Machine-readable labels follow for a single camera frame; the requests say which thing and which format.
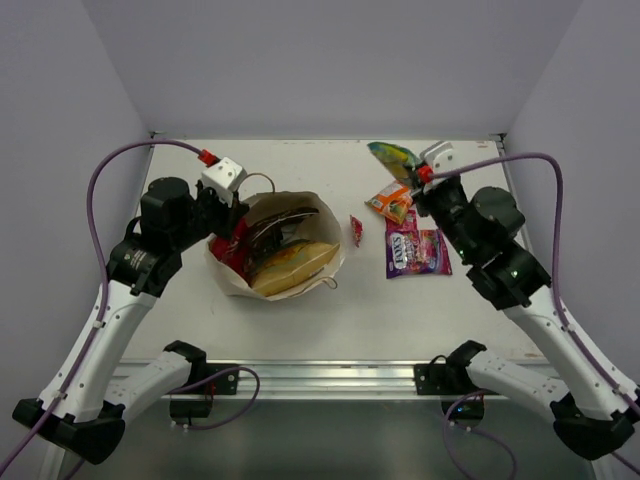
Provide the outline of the brown paper bag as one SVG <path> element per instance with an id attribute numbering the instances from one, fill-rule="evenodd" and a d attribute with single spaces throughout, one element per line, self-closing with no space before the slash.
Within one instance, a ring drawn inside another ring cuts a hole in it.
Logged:
<path id="1" fill-rule="evenodd" d="M 276 188 L 271 188 L 265 192 L 246 197 L 241 201 L 249 206 L 249 212 L 244 217 L 249 228 L 258 221 L 285 210 L 298 207 L 315 207 L 319 210 L 319 214 L 303 221 L 298 226 L 293 239 L 287 244 L 297 240 L 310 240 L 329 244 L 338 243 L 339 250 L 333 259 L 312 278 L 280 294 L 265 297 L 255 292 L 250 286 L 250 277 L 253 270 L 240 276 L 226 265 L 217 261 L 210 253 L 209 242 L 216 237 L 213 236 L 207 242 L 205 258 L 210 273 L 223 293 L 228 296 L 275 302 L 302 296 L 321 285 L 333 290 L 338 287 L 335 276 L 342 266 L 345 256 L 342 230 L 333 211 L 318 194 L 310 191 L 278 191 Z"/>

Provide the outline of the green snack packet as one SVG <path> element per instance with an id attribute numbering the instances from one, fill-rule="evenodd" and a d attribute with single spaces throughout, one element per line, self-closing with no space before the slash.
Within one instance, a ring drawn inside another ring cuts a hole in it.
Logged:
<path id="1" fill-rule="evenodd" d="M 410 185 L 413 172 L 421 160 L 409 149 L 387 142 L 374 141 L 367 144 L 369 152 L 399 182 Z"/>

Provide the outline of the purple Fox's candy bag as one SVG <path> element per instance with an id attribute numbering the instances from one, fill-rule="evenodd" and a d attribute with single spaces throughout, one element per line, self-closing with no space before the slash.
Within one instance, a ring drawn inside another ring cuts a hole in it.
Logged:
<path id="1" fill-rule="evenodd" d="M 447 245 L 439 229 L 419 229 L 414 208 L 402 223 L 386 220 L 387 279 L 409 275 L 452 275 Z"/>

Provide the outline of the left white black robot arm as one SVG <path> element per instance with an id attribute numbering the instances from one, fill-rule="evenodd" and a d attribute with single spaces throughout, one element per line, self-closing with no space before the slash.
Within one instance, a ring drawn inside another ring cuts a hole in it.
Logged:
<path id="1" fill-rule="evenodd" d="M 182 254 L 211 235 L 229 238 L 249 208 L 236 188 L 165 177 L 153 181 L 140 213 L 106 263 L 106 285 L 72 352 L 36 398 L 12 417 L 43 439 L 97 465 L 117 448 L 126 426 L 173 391 L 193 393 L 208 379 L 206 354 L 182 341 L 121 385 L 110 381 L 133 334 L 182 267 Z"/>

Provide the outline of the orange snack packet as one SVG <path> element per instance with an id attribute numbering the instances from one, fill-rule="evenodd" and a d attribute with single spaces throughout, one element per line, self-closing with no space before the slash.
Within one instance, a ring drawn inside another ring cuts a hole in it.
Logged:
<path id="1" fill-rule="evenodd" d="M 365 201 L 365 204 L 387 220 L 401 224 L 413 205 L 413 199 L 410 189 L 395 180 Z"/>

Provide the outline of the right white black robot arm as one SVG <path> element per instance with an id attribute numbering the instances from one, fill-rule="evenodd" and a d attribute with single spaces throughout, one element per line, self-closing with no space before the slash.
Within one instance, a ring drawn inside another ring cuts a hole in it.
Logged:
<path id="1" fill-rule="evenodd" d="M 458 252 L 479 295 L 516 324 L 557 373 L 528 370 L 467 341 L 447 358 L 449 387 L 486 389 L 515 401 L 548 421 L 584 459 L 619 450 L 635 433 L 639 387 L 555 301 L 551 276 L 516 240 L 525 218 L 511 193 L 484 187 L 467 197 L 459 176 L 432 175 L 427 165 L 409 174 L 419 214 L 431 217 Z"/>

